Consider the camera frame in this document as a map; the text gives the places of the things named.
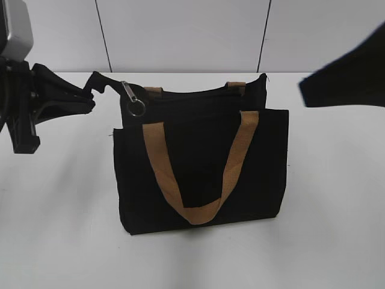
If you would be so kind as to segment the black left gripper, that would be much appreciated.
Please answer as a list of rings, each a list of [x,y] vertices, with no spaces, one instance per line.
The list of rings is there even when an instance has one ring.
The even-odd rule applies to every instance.
[[[32,71],[40,84],[50,84],[83,98],[48,100],[33,109],[32,100],[37,94],[28,62],[19,63],[2,58],[1,128],[7,127],[15,154],[33,154],[40,146],[35,124],[60,117],[88,114],[95,106],[94,100],[91,100],[91,92],[85,92],[60,78],[45,65],[36,63]]]

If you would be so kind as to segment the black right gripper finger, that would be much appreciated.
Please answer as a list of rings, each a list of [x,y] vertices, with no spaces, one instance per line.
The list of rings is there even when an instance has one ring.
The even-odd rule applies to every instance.
[[[303,79],[306,107],[384,107],[384,24],[349,53]]]

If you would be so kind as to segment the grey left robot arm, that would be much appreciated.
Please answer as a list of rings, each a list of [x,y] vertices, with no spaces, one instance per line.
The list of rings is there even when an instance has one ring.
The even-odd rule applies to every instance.
[[[26,60],[34,44],[24,1],[1,1],[1,127],[16,154],[40,146],[36,125],[59,117],[88,114],[95,106],[89,89],[59,77],[43,64]]]

